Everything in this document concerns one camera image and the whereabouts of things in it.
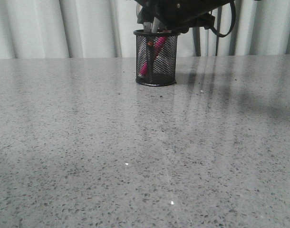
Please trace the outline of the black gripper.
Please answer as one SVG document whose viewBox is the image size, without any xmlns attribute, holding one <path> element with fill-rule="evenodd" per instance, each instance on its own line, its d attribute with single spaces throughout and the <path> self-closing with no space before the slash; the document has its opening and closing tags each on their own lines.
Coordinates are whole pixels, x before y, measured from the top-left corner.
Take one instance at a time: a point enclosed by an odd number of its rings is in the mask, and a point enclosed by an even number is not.
<svg viewBox="0 0 290 228">
<path fill-rule="evenodd" d="M 233 9 L 232 0 L 138 0 L 137 23 L 143 25 L 145 33 L 186 33 L 194 27 L 218 33 L 211 12 L 226 4 Z"/>
</svg>

